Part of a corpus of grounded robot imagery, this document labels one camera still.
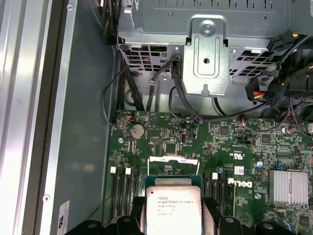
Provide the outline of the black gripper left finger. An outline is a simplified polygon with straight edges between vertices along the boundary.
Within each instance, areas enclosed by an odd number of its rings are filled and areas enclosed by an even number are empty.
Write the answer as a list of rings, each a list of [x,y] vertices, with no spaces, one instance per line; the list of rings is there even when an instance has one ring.
[[[86,220],[66,235],[144,235],[144,212],[146,197],[133,199],[132,211],[129,215],[115,217],[108,226],[96,220]]]

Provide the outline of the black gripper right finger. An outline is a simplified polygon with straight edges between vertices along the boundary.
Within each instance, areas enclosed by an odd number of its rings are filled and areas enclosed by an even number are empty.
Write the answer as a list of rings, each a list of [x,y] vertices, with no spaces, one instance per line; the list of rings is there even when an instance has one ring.
[[[254,227],[242,224],[232,216],[223,216],[218,203],[210,197],[202,199],[202,224],[205,235],[280,235],[282,227],[274,222],[260,221]]]

